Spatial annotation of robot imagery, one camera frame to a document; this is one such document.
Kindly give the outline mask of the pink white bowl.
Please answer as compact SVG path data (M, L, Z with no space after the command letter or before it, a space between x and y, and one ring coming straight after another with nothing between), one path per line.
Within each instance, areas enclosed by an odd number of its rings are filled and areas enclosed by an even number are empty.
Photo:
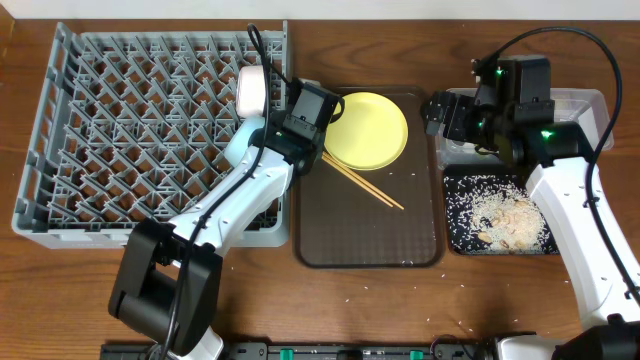
M261 116L266 102L266 80L260 65L244 66L238 75L236 111L242 118Z

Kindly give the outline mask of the yellow plate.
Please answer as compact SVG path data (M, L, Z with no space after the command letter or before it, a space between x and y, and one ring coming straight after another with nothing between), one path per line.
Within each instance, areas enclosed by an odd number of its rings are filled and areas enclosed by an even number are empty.
M346 108L328 126L325 150L355 170L377 170L394 162L408 141L408 123L399 106L372 92L351 93L343 99Z

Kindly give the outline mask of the wooden chopstick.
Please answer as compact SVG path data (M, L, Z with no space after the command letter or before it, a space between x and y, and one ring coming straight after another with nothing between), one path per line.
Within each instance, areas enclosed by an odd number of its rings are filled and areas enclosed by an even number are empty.
M354 182L356 185L358 185L359 187L364 189L366 192L368 192L369 194L371 194L372 196L374 196L378 200L382 201L387 206L396 207L396 208L398 208L400 210L404 210L405 209L405 207L403 205L401 205L399 202L397 202L395 199L393 199L392 197L390 197L389 195L384 193L382 190L380 190L379 188L374 186L372 183L370 183L369 181L367 181L366 179L361 177L355 171L353 171L350 168L340 164L337 160L335 160L327 152L324 152L322 154L322 160L325 163L329 164L334 169L336 169L337 171L339 171L342 175L347 177L349 180Z
M329 160L326 156L323 155L322 160L327 163L328 165L330 165L332 168L334 168L335 170L337 170L341 175L343 175L344 177L346 177L348 180L350 180L352 183L354 183L356 186L358 186L359 188L363 189L365 192L367 192L368 194L372 195L373 197L375 197L376 199L380 200L382 203L384 203L385 205L387 205L388 207L393 208L394 205L387 200L386 198L384 198L382 195L380 195L379 193L377 193L375 190L372 190L370 187L368 187L367 185L365 185L362 181L357 180L355 176L349 174L345 169L341 168L339 165L337 165L335 162L333 162L332 160Z

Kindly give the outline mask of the light blue bowl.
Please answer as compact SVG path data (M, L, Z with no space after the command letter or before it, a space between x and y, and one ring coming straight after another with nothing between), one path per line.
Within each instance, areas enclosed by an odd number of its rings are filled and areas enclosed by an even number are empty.
M264 125L265 119L261 116L251 116L244 119L242 125L235 132L223 151L225 159L232 167L238 166L251 144L253 133L258 129L262 129Z

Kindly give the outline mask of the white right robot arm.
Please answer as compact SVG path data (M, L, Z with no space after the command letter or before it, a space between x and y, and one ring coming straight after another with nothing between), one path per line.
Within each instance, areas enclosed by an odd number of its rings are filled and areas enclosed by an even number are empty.
M438 91L421 107L429 135L472 143L518 167L569 273L583 332L496 336L478 359L636 359L639 263L604 195L595 151L581 126L554 118L551 66L541 55L476 60L478 88Z

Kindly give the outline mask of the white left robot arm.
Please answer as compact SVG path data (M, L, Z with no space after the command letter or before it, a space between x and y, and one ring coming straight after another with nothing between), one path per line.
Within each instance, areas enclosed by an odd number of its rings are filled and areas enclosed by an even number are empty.
M294 79L285 109L244 119L224 150L231 172L166 223L146 218L129 235L108 311L154 341L157 359L215 359L223 348L210 324L223 260L244 230L321 158L342 96Z

